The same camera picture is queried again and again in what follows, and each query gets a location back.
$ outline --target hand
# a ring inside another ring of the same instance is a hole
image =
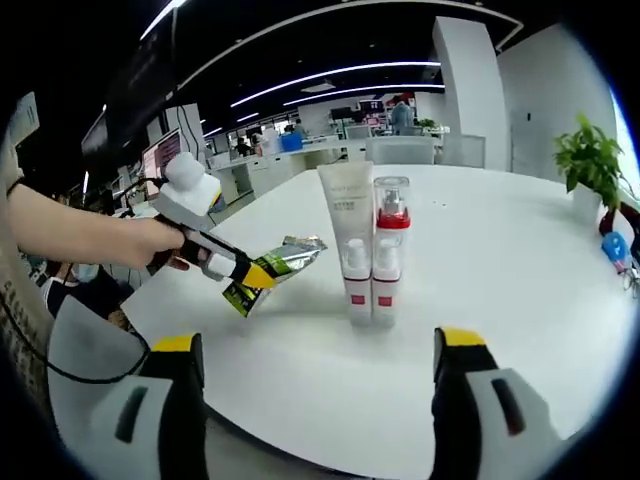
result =
[[[184,244],[184,235],[180,230],[158,222],[152,218],[126,220],[129,224],[129,242],[127,256],[130,266],[145,268],[158,252],[179,250]],[[177,268],[184,270],[187,264],[180,263]]]

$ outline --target blue object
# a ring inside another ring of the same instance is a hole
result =
[[[624,237],[618,232],[609,232],[602,239],[602,250],[607,254],[618,272],[629,266],[630,252]]]
[[[280,137],[283,152],[293,152],[302,150],[302,135],[299,133],[290,133]]]

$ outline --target ceiling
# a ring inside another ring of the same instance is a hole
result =
[[[34,169],[46,172],[50,181],[77,183],[82,177],[80,141],[100,114],[114,75],[126,65],[140,35],[167,2],[111,0],[79,6],[11,2],[10,9],[15,11],[10,13],[16,22],[28,26],[29,34],[20,42],[13,39],[16,47],[10,63],[21,90],[35,89],[41,129],[34,135],[36,153],[31,156],[41,159]],[[524,23],[512,43],[558,18],[538,2],[524,3],[484,2],[485,8]],[[179,10],[176,29],[178,80],[183,82],[238,40],[296,15],[340,4],[338,0],[280,0],[276,8],[273,2],[259,0],[188,0]],[[439,15],[484,22],[494,44],[513,28],[511,22],[451,6],[396,2],[344,8],[243,44],[182,88],[177,101],[198,103],[201,118],[206,119],[205,132],[232,127],[237,118],[250,113],[275,114],[287,108],[282,106],[285,101],[307,95],[300,88],[317,82],[272,92],[234,109],[230,104],[276,84],[330,69],[434,59],[431,32]],[[437,71],[416,67],[371,69],[330,78],[338,89],[441,82]]]

